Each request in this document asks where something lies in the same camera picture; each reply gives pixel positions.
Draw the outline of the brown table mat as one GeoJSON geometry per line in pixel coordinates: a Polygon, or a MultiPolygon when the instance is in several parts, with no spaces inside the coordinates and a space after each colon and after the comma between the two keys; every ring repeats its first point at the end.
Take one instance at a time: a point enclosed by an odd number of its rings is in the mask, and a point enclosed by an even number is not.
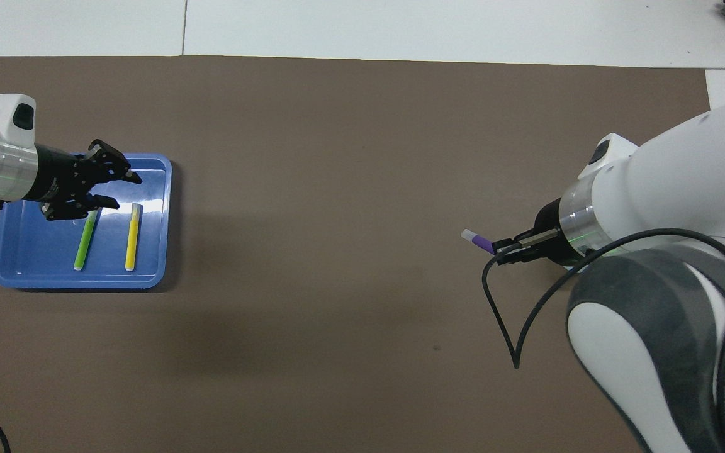
{"type": "Polygon", "coordinates": [[[710,109],[700,69],[0,57],[40,143],[173,164],[150,291],[0,286],[0,424],[24,453],[641,453],[566,337],[515,370],[480,275],[604,135],[710,109]]]}

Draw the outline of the blue plastic tray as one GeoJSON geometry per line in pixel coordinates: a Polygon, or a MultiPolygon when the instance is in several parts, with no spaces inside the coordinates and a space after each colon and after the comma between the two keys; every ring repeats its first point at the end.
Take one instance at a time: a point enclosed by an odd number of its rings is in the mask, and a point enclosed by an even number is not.
{"type": "Polygon", "coordinates": [[[113,197],[117,210],[101,210],[86,264],[73,261],[84,219],[48,221],[32,201],[5,204],[0,212],[0,286],[28,290],[145,290],[164,277],[172,200],[172,162],[159,153],[130,153],[141,184],[113,181],[95,193],[113,197]],[[132,204],[143,207],[135,270],[124,269],[132,204]]]}

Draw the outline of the yellow highlighter pen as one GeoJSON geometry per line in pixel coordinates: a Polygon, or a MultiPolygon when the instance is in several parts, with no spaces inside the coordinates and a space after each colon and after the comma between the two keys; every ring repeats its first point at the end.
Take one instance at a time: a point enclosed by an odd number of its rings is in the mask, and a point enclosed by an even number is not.
{"type": "Polygon", "coordinates": [[[124,269],[133,272],[136,266],[138,252],[138,236],[140,220],[143,207],[139,203],[133,203],[130,207],[130,219],[128,224],[128,235],[126,240],[126,252],[124,269]]]}

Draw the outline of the green highlighter pen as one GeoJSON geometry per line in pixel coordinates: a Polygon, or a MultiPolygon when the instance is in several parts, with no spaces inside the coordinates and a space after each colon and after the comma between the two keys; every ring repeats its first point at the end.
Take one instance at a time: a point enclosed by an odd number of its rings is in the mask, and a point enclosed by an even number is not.
{"type": "Polygon", "coordinates": [[[77,255],[73,261],[73,269],[75,271],[83,270],[84,264],[86,264],[98,216],[99,210],[91,210],[84,221],[83,230],[77,248],[77,255]]]}

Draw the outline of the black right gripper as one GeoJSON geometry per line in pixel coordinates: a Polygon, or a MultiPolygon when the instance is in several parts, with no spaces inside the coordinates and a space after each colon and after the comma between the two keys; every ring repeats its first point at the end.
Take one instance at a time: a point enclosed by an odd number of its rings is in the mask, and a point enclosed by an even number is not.
{"type": "Polygon", "coordinates": [[[527,263],[546,259],[558,265],[575,265],[582,259],[582,254],[570,245],[560,224],[560,200],[554,200],[542,207],[536,215],[532,229],[526,232],[529,236],[505,238],[492,243],[492,249],[498,254],[498,265],[527,263]],[[532,245],[530,236],[548,230],[556,230],[556,236],[550,240],[532,245]]]}

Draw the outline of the purple highlighter pen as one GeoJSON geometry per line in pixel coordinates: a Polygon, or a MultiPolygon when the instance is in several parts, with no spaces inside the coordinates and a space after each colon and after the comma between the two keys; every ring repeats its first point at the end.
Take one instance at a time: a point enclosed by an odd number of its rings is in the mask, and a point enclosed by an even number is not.
{"type": "Polygon", "coordinates": [[[463,232],[461,232],[461,238],[463,238],[463,240],[469,241],[479,249],[485,250],[485,252],[489,253],[490,255],[496,254],[494,242],[475,232],[472,232],[472,230],[463,230],[463,232]]]}

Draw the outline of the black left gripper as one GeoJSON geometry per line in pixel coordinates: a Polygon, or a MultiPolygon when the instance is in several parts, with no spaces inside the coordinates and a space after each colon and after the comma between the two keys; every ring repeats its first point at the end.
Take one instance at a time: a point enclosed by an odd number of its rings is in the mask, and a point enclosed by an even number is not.
{"type": "Polygon", "coordinates": [[[42,215],[48,221],[83,219],[93,210],[119,208],[115,198],[90,194],[90,184],[143,183],[125,155],[102,140],[93,140],[86,153],[72,154],[49,146],[36,146],[35,150],[34,200],[42,203],[42,215]]]}

